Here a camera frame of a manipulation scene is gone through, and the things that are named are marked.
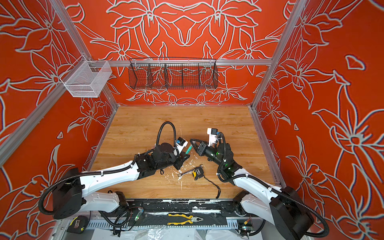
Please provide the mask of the green marker pen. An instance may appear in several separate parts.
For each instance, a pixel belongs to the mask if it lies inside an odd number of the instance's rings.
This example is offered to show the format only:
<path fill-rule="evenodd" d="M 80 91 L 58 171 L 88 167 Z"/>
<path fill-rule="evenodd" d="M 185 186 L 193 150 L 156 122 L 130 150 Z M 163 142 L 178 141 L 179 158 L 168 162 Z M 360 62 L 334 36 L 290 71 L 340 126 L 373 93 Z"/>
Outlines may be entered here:
<path fill-rule="evenodd" d="M 192 148 L 193 148 L 193 146 L 192 145 L 190 145 L 189 146 L 189 148 L 187 149 L 187 151 L 186 151 L 186 154 L 189 154 L 190 153 L 190 151 L 192 150 Z"/>

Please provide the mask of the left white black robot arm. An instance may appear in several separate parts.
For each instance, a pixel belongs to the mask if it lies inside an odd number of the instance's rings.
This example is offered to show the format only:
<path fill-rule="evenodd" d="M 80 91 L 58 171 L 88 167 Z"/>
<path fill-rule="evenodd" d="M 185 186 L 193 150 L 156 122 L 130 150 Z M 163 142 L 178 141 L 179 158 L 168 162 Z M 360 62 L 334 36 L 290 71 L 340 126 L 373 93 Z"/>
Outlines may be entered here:
<path fill-rule="evenodd" d="M 150 177 L 156 172 L 173 166 L 179 170 L 190 157 L 184 151 L 187 140 L 174 137 L 173 143 L 160 143 L 165 125 L 175 129 L 173 123 L 162 123 L 155 147 L 122 165 L 91 172 L 79 172 L 77 168 L 68 170 L 59 180 L 51 184 L 41 195 L 38 208 L 55 220 L 68 218 L 78 212 L 100 211 L 112 213 L 125 208 L 127 202 L 122 193 L 104 194 L 99 191 L 120 183 L 132 182 Z"/>

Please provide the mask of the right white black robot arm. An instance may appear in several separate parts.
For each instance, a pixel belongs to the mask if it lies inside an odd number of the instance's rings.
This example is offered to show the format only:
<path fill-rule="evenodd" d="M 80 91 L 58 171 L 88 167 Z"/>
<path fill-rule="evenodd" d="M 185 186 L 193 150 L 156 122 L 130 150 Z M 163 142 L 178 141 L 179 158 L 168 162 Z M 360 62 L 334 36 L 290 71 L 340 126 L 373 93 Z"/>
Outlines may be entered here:
<path fill-rule="evenodd" d="M 274 225 L 286 240 L 303 236 L 324 238 L 330 227 L 314 209 L 306 205 L 291 187 L 277 187 L 253 176 L 234 160 L 230 145 L 223 133 L 210 135 L 214 140 L 190 139 L 196 153 L 218 165 L 216 175 L 223 183 L 243 189 L 239 194 L 243 210 Z"/>

